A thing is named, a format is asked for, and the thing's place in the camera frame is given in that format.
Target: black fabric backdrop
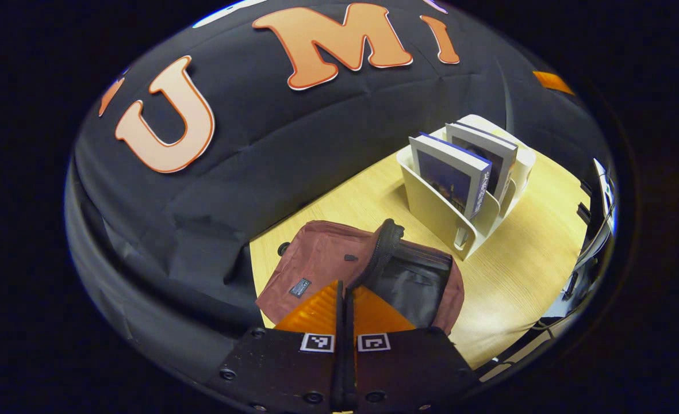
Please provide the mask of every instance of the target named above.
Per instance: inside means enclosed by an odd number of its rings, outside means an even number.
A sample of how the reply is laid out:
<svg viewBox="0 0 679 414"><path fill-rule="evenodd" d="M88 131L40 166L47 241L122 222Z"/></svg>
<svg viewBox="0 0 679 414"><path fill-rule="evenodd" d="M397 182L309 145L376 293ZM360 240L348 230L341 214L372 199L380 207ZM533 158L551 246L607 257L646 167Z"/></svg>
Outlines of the black fabric backdrop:
<svg viewBox="0 0 679 414"><path fill-rule="evenodd" d="M375 68L366 63L366 47L365 63L355 72L321 50L325 61L339 66L337 78L305 91L290 89L286 51L273 32L254 29L252 22L299 6L342 22L348 3L271 0L189 26L129 66L101 118L99 101L92 102L74 148L76 167L112 246L137 274L203 312L260 324L252 274L233 270L250 238L404 147L408 136L469 113L502 126L581 178L593 157L608 165L594 118L576 98L545 89L532 73L552 69L452 7L444 15L418 0L371 2L389 10L413 63ZM459 64L439 61L421 14L447 24ZM193 58L187 70L213 110L216 131L189 167L162 174L115 139L114 129L126 108L142 99L143 116L161 139L181 137L177 112L147 87L184 55ZM223 306L200 305L200 294ZM244 312L234 312L235 306Z"/></svg>

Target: light wood tabletop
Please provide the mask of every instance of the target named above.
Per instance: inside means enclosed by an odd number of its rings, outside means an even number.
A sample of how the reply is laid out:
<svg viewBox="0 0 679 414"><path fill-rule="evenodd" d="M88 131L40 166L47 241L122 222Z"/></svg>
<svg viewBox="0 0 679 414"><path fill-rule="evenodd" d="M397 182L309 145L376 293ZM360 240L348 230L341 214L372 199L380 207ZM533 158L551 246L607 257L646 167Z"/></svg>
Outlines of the light wood tabletop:
<svg viewBox="0 0 679 414"><path fill-rule="evenodd" d="M250 241L252 273L259 295L280 256L311 220L374 231L392 218L403 239L450 252L465 283L465 303L450 340L473 369L524 335L551 306L568 280L584 241L577 215L589 197L571 173L541 153L525 193L495 233L465 261L455 256L408 209L401 167L391 154L311 202ZM263 314L266 327L274 323Z"/></svg>

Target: black background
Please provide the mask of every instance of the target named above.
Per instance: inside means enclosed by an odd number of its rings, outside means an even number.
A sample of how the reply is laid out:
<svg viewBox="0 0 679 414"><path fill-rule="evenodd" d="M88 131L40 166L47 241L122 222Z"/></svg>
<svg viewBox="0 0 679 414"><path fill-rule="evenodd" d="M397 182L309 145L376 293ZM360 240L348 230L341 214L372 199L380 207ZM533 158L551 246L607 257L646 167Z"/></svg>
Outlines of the black background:
<svg viewBox="0 0 679 414"><path fill-rule="evenodd" d="M0 412L226 411L114 333L63 230L68 156L90 105L134 58L223 5L0 2ZM679 5L461 7L590 79L631 138L642 195L641 247L602 322L565 360L498 391L513 396L480 404L679 411Z"/></svg>

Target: book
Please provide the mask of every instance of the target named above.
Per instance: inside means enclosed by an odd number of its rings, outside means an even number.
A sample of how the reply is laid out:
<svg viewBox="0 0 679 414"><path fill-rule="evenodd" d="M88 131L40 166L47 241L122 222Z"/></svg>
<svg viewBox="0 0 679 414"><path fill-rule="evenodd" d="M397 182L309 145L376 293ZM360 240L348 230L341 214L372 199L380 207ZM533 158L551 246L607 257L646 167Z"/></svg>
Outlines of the book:
<svg viewBox="0 0 679 414"><path fill-rule="evenodd" d="M505 139L505 141L511 142L518 146L518 154L516 155L516 167L513 168L513 174L511 176L511 181L515 181L517 184L516 191L523 192L528 186L528 181L531 178L531 172L533 171L534 164L536 163L536 152L528 148L526 144L520 141L520 139L512 136L505 129L500 128L500 126L495 125L491 121L485 120L482 116L470 115L465 116L459 122L471 125L475 128L481 129L482 131L489 132L498 138Z"/></svg>
<svg viewBox="0 0 679 414"><path fill-rule="evenodd" d="M447 141L492 162L488 189L495 199L502 202L508 191L518 146L460 121L446 124L446 127Z"/></svg>
<svg viewBox="0 0 679 414"><path fill-rule="evenodd" d="M492 163L429 134L408 140L416 174L468 220L473 219L482 206Z"/></svg>

